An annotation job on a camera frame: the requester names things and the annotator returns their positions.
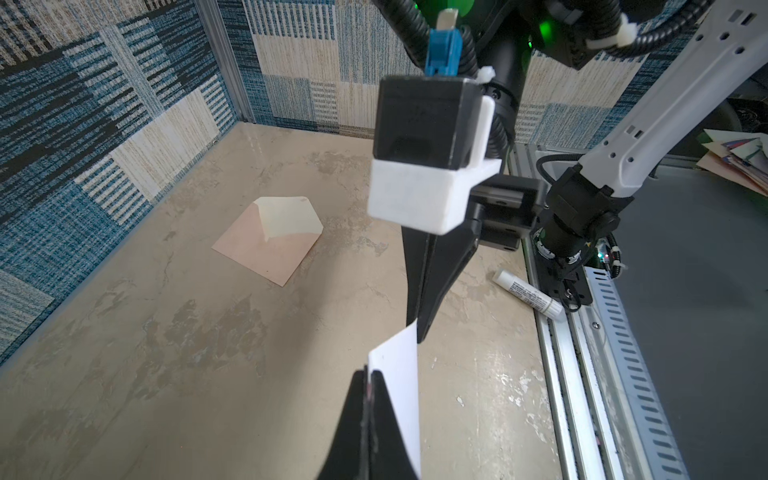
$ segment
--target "glue stick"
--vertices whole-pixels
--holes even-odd
[[[556,318],[563,311],[563,306],[549,295],[503,268],[496,272],[493,281],[551,319]]]

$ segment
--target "gray floor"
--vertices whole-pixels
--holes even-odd
[[[0,369],[0,478],[313,478],[352,372],[404,327],[371,142],[238,124]],[[281,288],[210,247],[260,196],[323,235]],[[531,310],[481,247],[419,347],[423,478],[559,478]]]
[[[765,203],[710,172],[657,174],[616,232],[622,303],[690,477],[764,478]]]

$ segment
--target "patterned fabric wall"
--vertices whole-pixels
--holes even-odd
[[[683,1],[670,0],[666,15]],[[419,73],[369,0],[218,4],[257,123],[372,137],[381,77]],[[581,71],[535,52],[517,141],[573,148],[596,143],[688,38],[647,58],[622,61],[600,54]]]
[[[236,121],[191,0],[0,3],[0,363]]]

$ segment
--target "stack of paper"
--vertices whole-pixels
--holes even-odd
[[[768,135],[704,130],[709,150],[697,165],[768,197]]]

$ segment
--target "white paper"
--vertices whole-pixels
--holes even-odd
[[[368,354],[368,380],[371,372],[384,375],[402,443],[416,475],[422,477],[419,442],[419,358],[416,352],[416,324],[413,322]]]

